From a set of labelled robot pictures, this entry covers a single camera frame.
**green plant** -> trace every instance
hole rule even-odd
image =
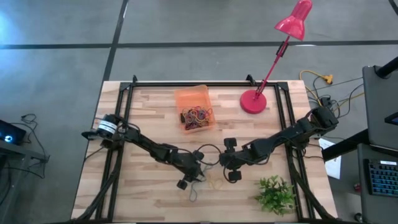
[[[280,182],[277,179],[277,175],[268,179],[260,179],[256,183],[260,185],[260,195],[255,199],[260,203],[262,211],[267,210],[284,216],[286,213],[292,212],[295,195],[292,193],[292,185],[288,185],[281,177]]]

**keyboard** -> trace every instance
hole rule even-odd
[[[371,195],[398,197],[397,162],[365,159],[364,165]]]

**desk lamp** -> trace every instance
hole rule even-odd
[[[285,54],[288,46],[290,36],[303,41],[304,39],[304,20],[312,8],[311,0],[299,0],[294,7],[291,15],[282,19],[275,26],[275,29],[286,33],[288,36],[285,41],[279,46],[276,52],[276,58],[274,64],[271,66],[267,76],[263,79],[261,86],[257,90],[245,91],[241,96],[241,107],[244,111],[251,114],[258,114],[266,108],[267,100],[262,94],[264,87],[266,86],[267,80],[273,71],[278,60]]]

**concrete floor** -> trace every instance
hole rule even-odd
[[[282,41],[275,23],[294,0],[135,0],[127,7],[119,43]],[[0,1],[1,44],[110,44],[122,0]],[[305,40],[396,40],[398,17],[387,0],[317,0],[306,23]],[[118,49],[110,80],[261,79],[277,47]],[[335,83],[360,77],[366,65],[397,56],[398,45],[289,47],[271,80],[298,79],[301,70],[333,74]],[[27,175],[13,223],[68,220],[87,146],[80,133],[90,129],[109,49],[0,50],[0,119],[19,121],[35,113],[37,135],[51,154],[46,178]],[[314,76],[305,75],[307,85]],[[362,81],[320,90],[339,100]],[[347,138],[366,128],[364,98],[329,136]],[[36,143],[26,146],[40,150]],[[343,157],[342,180],[330,180],[338,214],[360,212],[352,193],[355,155]]]

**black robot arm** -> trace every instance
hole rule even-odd
[[[255,139],[242,146],[242,151],[235,151],[235,138],[224,139],[226,150],[220,154],[220,164],[226,169],[232,170],[228,174],[231,182],[240,180],[241,173],[237,171],[242,165],[265,164],[275,147],[290,142],[297,148],[305,148],[310,136],[323,135],[336,128],[338,120],[335,115],[324,107],[311,110],[296,124],[282,130],[269,138]]]
[[[187,187],[187,182],[200,181],[197,177],[203,175],[198,162],[204,157],[202,152],[190,152],[170,144],[158,144],[141,134],[137,126],[133,128],[123,118],[114,114],[105,115],[97,130],[87,131],[81,135],[88,140],[103,139],[102,145],[108,149],[122,141],[139,146],[157,162],[174,166],[181,171],[184,177],[178,182],[177,187],[183,190]]]

